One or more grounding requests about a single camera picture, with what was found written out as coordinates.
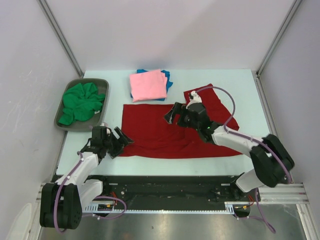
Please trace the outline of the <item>red t shirt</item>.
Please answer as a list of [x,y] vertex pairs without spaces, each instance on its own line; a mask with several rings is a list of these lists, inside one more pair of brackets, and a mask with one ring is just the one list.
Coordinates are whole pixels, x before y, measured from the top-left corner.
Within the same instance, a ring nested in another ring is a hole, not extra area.
[[194,159],[238,156],[228,147],[205,143],[196,130],[168,124],[172,104],[125,104],[121,130],[134,142],[121,156],[157,159]]

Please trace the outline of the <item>grey plastic tray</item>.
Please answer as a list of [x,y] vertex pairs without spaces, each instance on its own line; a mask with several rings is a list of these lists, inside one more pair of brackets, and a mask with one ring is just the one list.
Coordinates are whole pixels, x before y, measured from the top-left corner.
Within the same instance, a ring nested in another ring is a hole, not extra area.
[[105,94],[105,100],[103,102],[103,107],[101,111],[97,111],[95,115],[88,121],[76,121],[72,123],[71,125],[63,125],[58,123],[59,118],[63,114],[63,95],[58,107],[58,110],[55,115],[54,119],[54,124],[58,129],[61,129],[63,131],[68,131],[68,132],[88,132],[90,130],[90,127],[98,126],[103,122],[104,119],[104,114],[106,112],[106,108],[108,105],[108,97],[109,97],[109,83],[100,78],[80,78],[80,79],[74,79],[71,82],[68,83],[68,85],[65,88],[64,93],[77,85],[78,83],[86,84],[86,83],[94,83],[97,88],[98,88],[98,93],[99,94]]

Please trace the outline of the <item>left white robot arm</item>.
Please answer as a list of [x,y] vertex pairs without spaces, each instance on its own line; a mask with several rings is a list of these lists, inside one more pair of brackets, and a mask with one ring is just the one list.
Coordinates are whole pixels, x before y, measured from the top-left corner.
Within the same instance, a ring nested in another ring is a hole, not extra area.
[[89,179],[89,174],[106,156],[114,159],[133,142],[118,127],[93,127],[91,137],[77,152],[79,159],[71,170],[55,182],[46,183],[42,187],[40,226],[54,228],[59,233],[76,229],[85,207],[96,198],[107,199],[111,193],[107,184],[98,179]]

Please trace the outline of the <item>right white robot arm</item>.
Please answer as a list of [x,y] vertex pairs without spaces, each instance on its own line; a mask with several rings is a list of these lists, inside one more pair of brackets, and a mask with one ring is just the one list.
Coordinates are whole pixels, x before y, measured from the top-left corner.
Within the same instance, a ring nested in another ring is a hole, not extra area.
[[175,117],[178,126],[196,130],[205,143],[227,147],[251,159],[253,169],[241,174],[230,188],[235,200],[242,201],[255,188],[292,182],[290,170],[295,163],[277,136],[254,138],[234,131],[210,120],[205,106],[199,102],[188,105],[176,102],[164,119],[172,124]]

